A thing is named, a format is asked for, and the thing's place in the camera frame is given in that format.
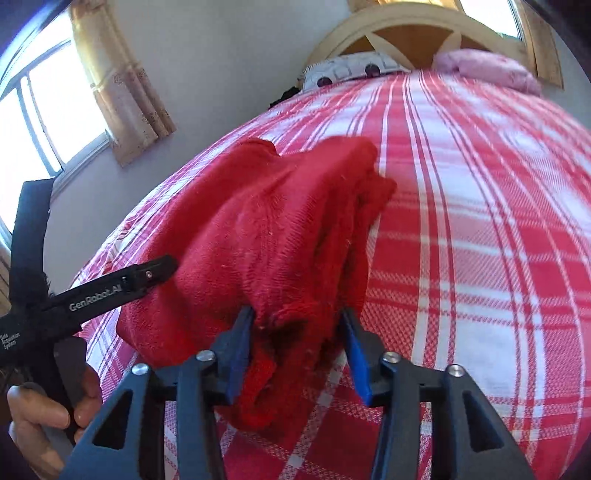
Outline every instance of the pillow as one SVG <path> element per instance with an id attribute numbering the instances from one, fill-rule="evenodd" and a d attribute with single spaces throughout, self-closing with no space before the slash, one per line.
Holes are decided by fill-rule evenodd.
<path id="1" fill-rule="evenodd" d="M 345 80 L 379 77 L 393 72 L 409 70 L 380 51 L 352 53 L 308 65 L 303 73 L 302 90 L 309 92 Z"/>
<path id="2" fill-rule="evenodd" d="M 433 59 L 433 69 L 440 73 L 459 73 L 538 97 L 542 95 L 540 83 L 529 70 L 498 53 L 471 48 L 438 53 Z"/>

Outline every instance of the window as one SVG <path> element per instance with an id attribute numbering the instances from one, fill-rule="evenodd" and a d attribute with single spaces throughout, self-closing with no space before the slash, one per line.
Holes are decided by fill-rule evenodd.
<path id="1" fill-rule="evenodd" d="M 511 0 L 457 0 L 464 13 L 501 35 L 521 38 Z"/>
<path id="2" fill-rule="evenodd" d="M 1 92 L 0 236 L 8 242 L 22 183 L 63 181 L 106 144 L 105 122 L 71 36 L 65 12 L 14 61 Z"/>

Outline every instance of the red and white checkered blanket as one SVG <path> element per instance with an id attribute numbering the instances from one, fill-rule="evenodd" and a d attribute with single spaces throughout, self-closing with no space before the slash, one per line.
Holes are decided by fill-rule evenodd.
<path id="1" fill-rule="evenodd" d="M 298 95 L 158 186 L 75 283 L 135 262 L 163 206 L 237 139 L 265 138 L 284 154 L 331 135 L 370 138 L 379 172 L 398 183 L 370 233 L 363 324 L 416 364 L 464 365 L 538 478 L 558 478 L 591 432 L 591 135 L 552 103 L 430 72 Z M 105 396 L 137 358 L 115 335 L 118 314 L 83 331 Z M 289 431 L 237 432 L 220 419 L 228 477 L 366 480 L 379 421 L 352 390 L 341 355 L 310 376 Z M 169 409 L 168 478 L 175 428 Z"/>

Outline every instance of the pink pillow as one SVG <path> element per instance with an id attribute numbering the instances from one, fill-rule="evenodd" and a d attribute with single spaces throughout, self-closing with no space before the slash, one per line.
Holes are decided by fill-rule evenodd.
<path id="1" fill-rule="evenodd" d="M 433 59 L 433 69 L 440 73 L 459 73 L 538 97 L 542 95 L 540 83 L 522 64 L 489 51 L 463 48 L 438 53 Z"/>

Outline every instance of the bed headboard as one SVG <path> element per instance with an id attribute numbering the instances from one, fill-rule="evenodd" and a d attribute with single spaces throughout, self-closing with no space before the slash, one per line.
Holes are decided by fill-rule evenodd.
<path id="1" fill-rule="evenodd" d="M 430 67 L 439 51 L 458 48 L 500 53 L 528 66 L 521 42 L 501 37 L 462 12 L 408 2 L 377 5 L 351 15 L 318 44 L 307 64 L 379 50 L 414 70 Z"/>

